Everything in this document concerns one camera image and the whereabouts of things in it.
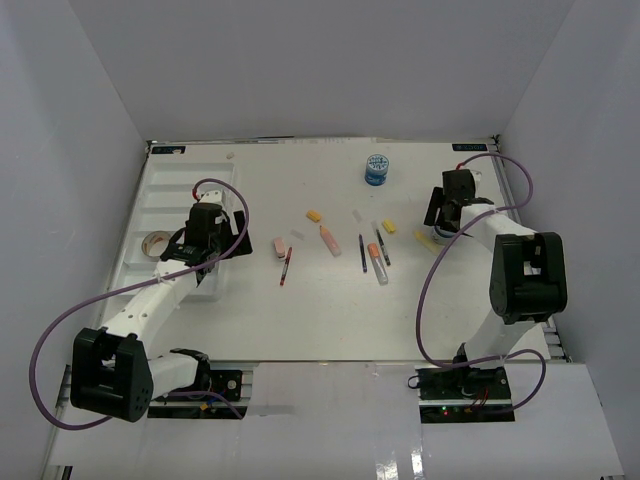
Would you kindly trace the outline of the pink mini stapler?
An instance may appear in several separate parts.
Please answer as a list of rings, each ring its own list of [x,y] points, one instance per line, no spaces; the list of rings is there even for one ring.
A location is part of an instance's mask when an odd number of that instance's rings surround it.
[[[284,239],[282,237],[275,238],[273,240],[273,247],[274,247],[276,258],[279,261],[284,261],[286,259],[287,252],[288,252]]]

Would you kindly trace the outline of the red gel pen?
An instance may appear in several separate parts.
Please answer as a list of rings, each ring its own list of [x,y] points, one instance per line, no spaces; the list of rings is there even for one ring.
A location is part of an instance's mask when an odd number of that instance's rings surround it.
[[[282,287],[284,286],[285,282],[286,282],[286,277],[287,277],[287,273],[289,270],[289,265],[291,262],[291,257],[292,257],[292,251],[293,251],[293,247],[289,247],[285,256],[285,260],[284,260],[284,265],[283,265],[283,270],[280,276],[280,281],[279,281],[279,285]]]

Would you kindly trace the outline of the large clear tape roll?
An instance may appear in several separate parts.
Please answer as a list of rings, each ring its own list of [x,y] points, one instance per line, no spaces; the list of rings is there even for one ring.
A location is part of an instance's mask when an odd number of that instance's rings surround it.
[[[171,235],[166,231],[153,231],[147,234],[141,243],[142,254],[149,259],[156,260],[166,250]]]

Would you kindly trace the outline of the blue cleaning gel jar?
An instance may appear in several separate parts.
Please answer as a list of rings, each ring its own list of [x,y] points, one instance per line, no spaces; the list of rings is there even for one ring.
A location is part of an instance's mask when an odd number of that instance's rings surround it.
[[[370,186],[382,186],[389,171],[390,161],[382,154],[369,156],[365,164],[364,181]]]
[[[437,225],[434,225],[431,230],[431,239],[440,246],[449,245],[454,240],[455,235],[455,232],[442,229]]]

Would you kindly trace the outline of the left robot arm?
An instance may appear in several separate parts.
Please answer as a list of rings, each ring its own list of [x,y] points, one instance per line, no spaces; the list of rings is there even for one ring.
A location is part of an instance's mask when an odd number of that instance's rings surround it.
[[[169,239],[149,284],[97,329],[84,328],[72,347],[70,402],[108,417],[138,421],[158,397],[191,399],[212,386],[206,354],[174,348],[151,356],[155,337],[180,304],[224,259],[249,255],[246,215],[227,213],[219,190],[193,194],[185,225]]]

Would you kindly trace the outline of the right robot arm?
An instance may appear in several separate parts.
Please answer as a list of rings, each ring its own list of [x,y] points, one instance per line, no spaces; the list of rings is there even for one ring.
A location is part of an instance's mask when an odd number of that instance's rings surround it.
[[[472,399],[484,391],[484,370],[500,367],[522,336],[563,311],[568,301],[563,242],[555,232],[537,232],[476,195],[470,170],[449,170],[433,189],[425,224],[455,240],[468,235],[492,254],[491,310],[453,360],[453,390]]]

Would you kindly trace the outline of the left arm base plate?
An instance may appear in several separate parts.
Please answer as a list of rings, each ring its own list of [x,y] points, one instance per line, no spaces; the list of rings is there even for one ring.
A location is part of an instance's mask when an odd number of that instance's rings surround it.
[[[251,382],[239,369],[210,372],[199,389],[186,387],[153,400],[148,418],[174,420],[241,420],[247,413]]]

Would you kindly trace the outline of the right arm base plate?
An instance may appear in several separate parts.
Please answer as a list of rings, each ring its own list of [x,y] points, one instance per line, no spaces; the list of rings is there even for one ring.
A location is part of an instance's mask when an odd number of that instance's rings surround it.
[[[407,387],[418,395],[423,425],[515,421],[511,389],[503,367],[417,369],[408,378]]]

